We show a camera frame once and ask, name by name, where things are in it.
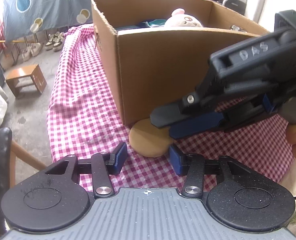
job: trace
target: sneaker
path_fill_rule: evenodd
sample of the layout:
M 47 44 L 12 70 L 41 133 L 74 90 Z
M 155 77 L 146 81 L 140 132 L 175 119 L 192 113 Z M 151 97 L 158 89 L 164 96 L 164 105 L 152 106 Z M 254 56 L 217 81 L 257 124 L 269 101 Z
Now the sneaker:
M 38 42 L 38 43 L 32 43 L 31 44 L 31 55 L 33 57 L 36 57 L 39 52 L 41 51 L 42 45 Z
M 63 48 L 65 42 L 64 38 L 64 33 L 60 33 L 56 38 L 55 38 L 55 43 L 53 45 L 53 51 L 59 51 Z
M 48 42 L 45 45 L 45 49 L 46 50 L 51 50 L 53 48 L 53 46 L 55 44 L 55 39 L 56 39 L 56 37 L 58 37 L 58 35 L 59 35 L 59 32 L 56 32 L 55 34 L 49 34 L 48 35 L 49 36 L 49 40 L 48 40 Z
M 27 61 L 31 58 L 31 46 L 28 46 L 26 49 L 23 51 L 23 60 Z

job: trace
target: red polka dot cloth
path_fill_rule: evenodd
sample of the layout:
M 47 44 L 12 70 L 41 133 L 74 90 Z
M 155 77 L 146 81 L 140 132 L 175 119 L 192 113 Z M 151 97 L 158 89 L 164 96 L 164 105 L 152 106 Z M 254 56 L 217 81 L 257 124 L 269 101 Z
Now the red polka dot cloth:
M 121 173 L 111 176 L 119 187 L 178 187 L 178 177 L 168 156 L 145 158 L 129 145 L 129 127 L 121 123 L 102 68 L 93 25 L 73 27 L 66 33 L 60 63 L 48 109 L 47 127 L 52 159 L 75 154 L 79 159 L 98 152 L 111 152 L 119 142 L 128 146 L 129 158 Z M 287 122 L 279 115 L 231 133 L 205 132 L 179 140 L 185 153 L 202 154 L 207 159 L 229 155 L 265 176 L 280 181 L 293 156 L 285 141 Z M 91 176 L 81 175 L 80 185 L 92 191 Z M 216 185 L 206 176 L 205 190 Z

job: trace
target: pink plush ear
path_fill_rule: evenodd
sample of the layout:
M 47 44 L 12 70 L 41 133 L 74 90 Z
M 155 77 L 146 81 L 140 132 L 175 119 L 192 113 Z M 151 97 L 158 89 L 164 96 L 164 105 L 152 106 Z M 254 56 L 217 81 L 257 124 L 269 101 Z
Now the pink plush ear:
M 176 10 L 174 10 L 174 11 L 172 12 L 171 16 L 174 16 L 174 15 L 176 15 L 176 14 L 185 14 L 185 10 L 184 10 L 184 9 L 181 9 L 181 8 L 176 9 Z

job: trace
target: metal screw head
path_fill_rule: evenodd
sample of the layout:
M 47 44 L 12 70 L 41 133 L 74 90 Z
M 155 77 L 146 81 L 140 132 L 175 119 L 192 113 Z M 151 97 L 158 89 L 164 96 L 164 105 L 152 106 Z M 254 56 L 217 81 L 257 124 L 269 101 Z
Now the metal screw head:
M 112 191 L 112 189 L 110 187 L 106 187 L 106 186 L 103 186 L 103 187 L 99 187 L 96 189 L 96 192 L 100 195 L 107 195 L 109 194 L 110 192 Z
M 187 192 L 188 194 L 197 194 L 200 192 L 200 188 L 196 186 L 188 186 L 185 188 L 185 192 Z
M 195 98 L 193 97 L 193 95 L 189 95 L 187 97 L 187 101 L 188 101 L 189 104 L 192 104 L 195 101 Z

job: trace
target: wooden stool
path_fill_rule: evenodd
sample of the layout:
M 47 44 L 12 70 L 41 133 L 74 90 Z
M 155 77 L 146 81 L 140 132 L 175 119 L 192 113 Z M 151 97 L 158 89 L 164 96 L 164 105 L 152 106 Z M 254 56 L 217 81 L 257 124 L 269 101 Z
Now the wooden stool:
M 25 84 L 18 84 L 19 79 L 25 77 L 30 77 L 32 83 L 29 82 Z M 47 82 L 38 64 L 14 69 L 8 74 L 6 82 L 15 97 L 19 95 L 19 92 L 23 87 L 32 85 L 35 85 L 37 90 L 42 94 L 47 85 Z

